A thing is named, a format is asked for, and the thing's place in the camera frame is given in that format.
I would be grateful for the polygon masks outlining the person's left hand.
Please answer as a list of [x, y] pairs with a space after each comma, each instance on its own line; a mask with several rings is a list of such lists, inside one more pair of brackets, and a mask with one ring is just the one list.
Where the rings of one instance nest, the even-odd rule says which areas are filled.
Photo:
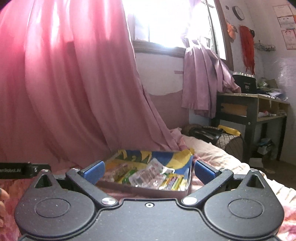
[[4, 189], [0, 189], [0, 215], [1, 215], [1, 219], [0, 219], [0, 224], [1, 224], [1, 228], [4, 226], [4, 218], [7, 214], [6, 211], [6, 206], [4, 204], [4, 201], [9, 200], [10, 199], [10, 195], [8, 194], [8, 192], [6, 192]]

